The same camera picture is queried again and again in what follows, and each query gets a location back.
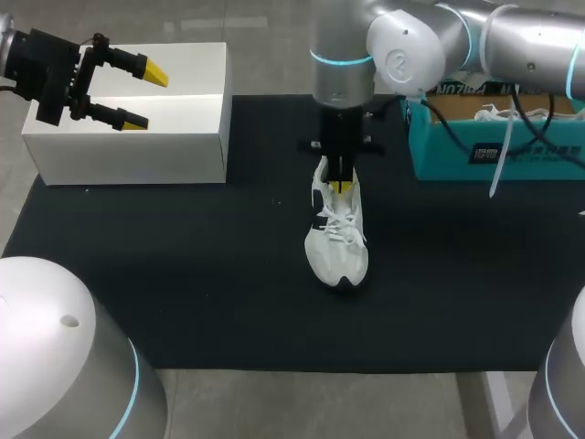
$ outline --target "white sneaker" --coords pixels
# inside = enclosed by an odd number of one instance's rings
[[[354,170],[350,188],[339,194],[324,182],[327,158],[323,157],[313,178],[313,226],[304,250],[319,280],[330,286],[357,286],[366,277],[367,248],[362,200]]]

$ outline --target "gray robot arm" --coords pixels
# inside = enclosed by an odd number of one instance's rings
[[[314,7],[314,97],[324,105],[368,102],[376,71],[407,96],[466,70],[585,98],[583,16],[484,0],[315,0]]]

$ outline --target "white box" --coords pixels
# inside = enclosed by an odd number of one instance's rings
[[[95,70],[91,101],[147,117],[148,130],[73,121],[68,108],[53,126],[35,119],[33,102],[22,135],[45,183],[225,183],[232,98],[226,44],[115,47],[149,57],[168,75],[168,88],[106,64]]]

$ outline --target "teal shoe box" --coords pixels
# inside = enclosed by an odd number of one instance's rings
[[[509,96],[429,96],[450,127],[469,149],[463,152],[431,111],[417,102],[403,102],[409,146],[415,174],[420,180],[491,181],[502,151],[507,121],[475,121],[477,111],[492,103],[502,111],[510,108]],[[548,108],[548,96],[520,96],[525,112]],[[555,112],[577,113],[583,102],[556,98]],[[538,130],[544,121],[534,122]],[[509,151],[533,139],[521,120],[514,122]],[[585,121],[554,120],[547,138],[566,155],[585,163]],[[503,180],[585,180],[585,170],[566,162],[540,142],[522,154],[508,157]]]

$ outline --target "shoe tongue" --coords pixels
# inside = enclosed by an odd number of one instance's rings
[[[347,189],[342,194],[333,191],[333,212],[338,215],[351,213],[353,190]]]

